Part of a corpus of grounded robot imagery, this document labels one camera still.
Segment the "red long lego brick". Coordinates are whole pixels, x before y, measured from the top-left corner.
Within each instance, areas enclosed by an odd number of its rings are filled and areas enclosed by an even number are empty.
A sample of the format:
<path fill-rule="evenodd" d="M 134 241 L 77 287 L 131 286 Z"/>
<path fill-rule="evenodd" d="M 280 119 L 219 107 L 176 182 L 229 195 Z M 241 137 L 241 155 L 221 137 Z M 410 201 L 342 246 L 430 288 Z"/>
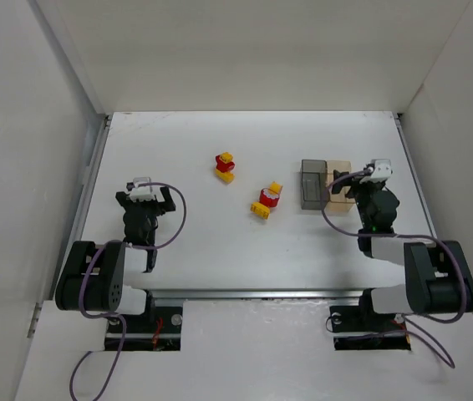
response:
<path fill-rule="evenodd" d="M 222 163 L 220 159 L 218 158 L 218 155 L 216 156 L 215 161 L 216 161 L 215 170 L 219 170 L 221 172 L 227 172 L 227 171 L 232 172 L 232 170 L 235 167 L 235 163 L 233 161 L 229 164 Z"/>

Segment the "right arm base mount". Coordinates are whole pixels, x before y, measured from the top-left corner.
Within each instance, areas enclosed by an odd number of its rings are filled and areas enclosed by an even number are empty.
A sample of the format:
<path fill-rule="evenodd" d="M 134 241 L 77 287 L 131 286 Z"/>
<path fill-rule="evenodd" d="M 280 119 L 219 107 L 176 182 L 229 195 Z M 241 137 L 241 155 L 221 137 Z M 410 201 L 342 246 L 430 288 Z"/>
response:
<path fill-rule="evenodd" d="M 336 351 L 410 351 L 404 320 L 395 314 L 364 312 L 359 306 L 329 308 L 327 329 Z"/>

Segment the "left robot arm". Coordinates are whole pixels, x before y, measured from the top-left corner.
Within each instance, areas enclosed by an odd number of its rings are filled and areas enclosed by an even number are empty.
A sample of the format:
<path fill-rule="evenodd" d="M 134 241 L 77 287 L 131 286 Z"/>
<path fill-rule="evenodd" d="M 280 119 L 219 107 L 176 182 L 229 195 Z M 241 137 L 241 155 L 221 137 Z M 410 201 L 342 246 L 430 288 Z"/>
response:
<path fill-rule="evenodd" d="M 148 293 L 125 284 L 127 273 L 150 273 L 159 246 L 158 218 L 176 210 L 168 185 L 130 182 L 115 199 L 122 207 L 124 238 L 104 245 L 75 241 L 56 286 L 54 300 L 63 311 L 99 312 L 106 316 L 140 315 Z"/>

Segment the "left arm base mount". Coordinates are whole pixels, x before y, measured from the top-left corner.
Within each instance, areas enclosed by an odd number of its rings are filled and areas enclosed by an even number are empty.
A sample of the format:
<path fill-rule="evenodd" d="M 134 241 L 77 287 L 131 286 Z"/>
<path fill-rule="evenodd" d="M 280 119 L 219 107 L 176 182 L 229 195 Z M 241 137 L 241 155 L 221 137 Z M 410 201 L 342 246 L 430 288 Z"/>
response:
<path fill-rule="evenodd" d="M 159 302 L 148 297 L 141 314 L 124 315 L 125 352 L 174 352 L 181 350 L 183 304 Z"/>

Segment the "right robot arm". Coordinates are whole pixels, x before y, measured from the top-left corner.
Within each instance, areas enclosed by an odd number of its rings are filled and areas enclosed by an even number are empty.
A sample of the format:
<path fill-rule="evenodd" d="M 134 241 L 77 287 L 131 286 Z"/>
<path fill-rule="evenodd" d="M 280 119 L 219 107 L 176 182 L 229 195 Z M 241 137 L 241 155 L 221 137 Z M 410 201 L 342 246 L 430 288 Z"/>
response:
<path fill-rule="evenodd" d="M 388 261 L 404 269 L 404 282 L 394 287 L 367 288 L 359 298 L 366 315 L 419 315 L 438 321 L 437 314 L 454 313 L 443 323 L 459 320 L 473 312 L 473 277 L 458 241 L 433 236 L 398 234 L 393 223 L 399 199 L 386 188 L 387 175 L 367 165 L 364 170 L 333 172 L 328 191 L 337 195 L 347 189 L 355 201 L 362 227 L 348 232 L 326 222 L 335 230 L 357 239 L 368 258 Z"/>

